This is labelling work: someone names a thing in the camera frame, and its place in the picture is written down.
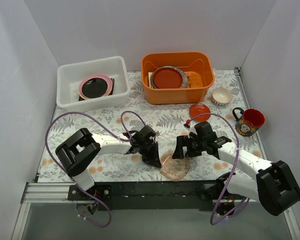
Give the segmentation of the pink glass square plate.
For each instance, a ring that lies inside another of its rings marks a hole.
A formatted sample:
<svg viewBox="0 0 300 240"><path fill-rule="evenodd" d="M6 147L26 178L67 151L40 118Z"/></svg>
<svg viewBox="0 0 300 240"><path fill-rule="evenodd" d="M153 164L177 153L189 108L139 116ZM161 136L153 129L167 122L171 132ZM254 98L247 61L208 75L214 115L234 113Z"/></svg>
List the pink glass square plate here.
<svg viewBox="0 0 300 240"><path fill-rule="evenodd" d="M172 181L182 180L191 169L188 158L173 159L171 155L163 155L160 158L160 162L160 173Z"/></svg>

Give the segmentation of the small red saucer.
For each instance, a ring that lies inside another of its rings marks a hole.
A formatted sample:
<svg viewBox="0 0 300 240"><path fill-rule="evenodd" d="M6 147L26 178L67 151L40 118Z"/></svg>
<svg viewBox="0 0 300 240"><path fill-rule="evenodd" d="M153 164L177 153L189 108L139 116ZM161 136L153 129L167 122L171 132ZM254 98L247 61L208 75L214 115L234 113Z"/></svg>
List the small red saucer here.
<svg viewBox="0 0 300 240"><path fill-rule="evenodd" d="M193 120L196 122L205 122L210 118L210 109L207 105L202 103L195 103L189 108L189 115L191 118L194 118L200 114L207 114L207 115L201 115Z"/></svg>

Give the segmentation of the black round plate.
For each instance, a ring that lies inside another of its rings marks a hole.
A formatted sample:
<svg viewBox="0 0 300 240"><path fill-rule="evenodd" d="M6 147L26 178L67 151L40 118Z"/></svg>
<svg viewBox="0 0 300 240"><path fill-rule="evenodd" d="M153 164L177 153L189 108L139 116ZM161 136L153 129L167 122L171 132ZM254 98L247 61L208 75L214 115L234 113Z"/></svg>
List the black round plate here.
<svg viewBox="0 0 300 240"><path fill-rule="evenodd" d="M105 95L108 83L103 78L95 77L87 80L82 88L82 94L89 99L99 98Z"/></svg>

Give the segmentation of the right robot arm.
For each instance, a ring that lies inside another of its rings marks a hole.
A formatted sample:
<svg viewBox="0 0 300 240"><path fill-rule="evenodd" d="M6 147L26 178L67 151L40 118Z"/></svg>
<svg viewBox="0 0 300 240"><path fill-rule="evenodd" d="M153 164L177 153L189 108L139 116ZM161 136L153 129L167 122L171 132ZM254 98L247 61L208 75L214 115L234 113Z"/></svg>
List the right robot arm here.
<svg viewBox="0 0 300 240"><path fill-rule="evenodd" d="M237 146L229 138L221 136L212 140L206 137L181 135L176 138L173 159L199 157L203 152L232 164L249 176L244 180L237 174L225 173L206 193L227 199L240 195L261 203L273 216L278 216L300 201L300 187L287 163L271 162L257 157Z"/></svg>

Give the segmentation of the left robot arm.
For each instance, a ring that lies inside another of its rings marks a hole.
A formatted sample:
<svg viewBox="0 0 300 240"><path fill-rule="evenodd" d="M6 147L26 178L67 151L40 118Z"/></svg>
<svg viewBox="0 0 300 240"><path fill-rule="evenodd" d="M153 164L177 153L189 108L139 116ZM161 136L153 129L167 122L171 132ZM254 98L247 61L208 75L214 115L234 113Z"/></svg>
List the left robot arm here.
<svg viewBox="0 0 300 240"><path fill-rule="evenodd" d="M99 135L81 128L59 145L55 154L66 174L79 185L79 194L85 200L93 199L97 193L95 181L88 170L96 156L140 154L145 164L159 169L162 167L156 132L148 125L139 131L124 132L119 137Z"/></svg>

